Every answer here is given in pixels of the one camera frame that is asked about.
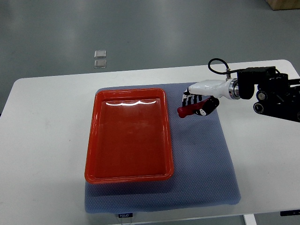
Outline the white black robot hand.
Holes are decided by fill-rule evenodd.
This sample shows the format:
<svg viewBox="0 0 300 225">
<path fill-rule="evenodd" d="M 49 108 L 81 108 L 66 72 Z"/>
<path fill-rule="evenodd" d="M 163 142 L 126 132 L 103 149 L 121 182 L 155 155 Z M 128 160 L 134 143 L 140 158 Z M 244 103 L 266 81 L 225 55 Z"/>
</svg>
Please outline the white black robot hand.
<svg viewBox="0 0 300 225">
<path fill-rule="evenodd" d="M 219 106 L 219 98 L 221 97 L 231 100 L 240 99 L 238 81 L 236 78 L 226 81 L 204 80 L 190 85 L 183 92 L 182 106 L 209 99 L 203 106 L 203 110 L 209 115 Z"/>
</svg>

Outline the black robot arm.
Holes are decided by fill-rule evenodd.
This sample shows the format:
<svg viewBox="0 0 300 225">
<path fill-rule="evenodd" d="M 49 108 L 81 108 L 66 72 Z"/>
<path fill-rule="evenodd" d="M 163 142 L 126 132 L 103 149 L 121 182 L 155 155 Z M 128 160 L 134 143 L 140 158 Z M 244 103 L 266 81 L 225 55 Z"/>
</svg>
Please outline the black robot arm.
<svg viewBox="0 0 300 225">
<path fill-rule="evenodd" d="M 256 95 L 253 110 L 257 114 L 284 120 L 300 121 L 300 80 L 289 79 L 275 66 L 248 67 L 233 70 L 237 73 L 238 93 L 249 100 Z"/>
</svg>

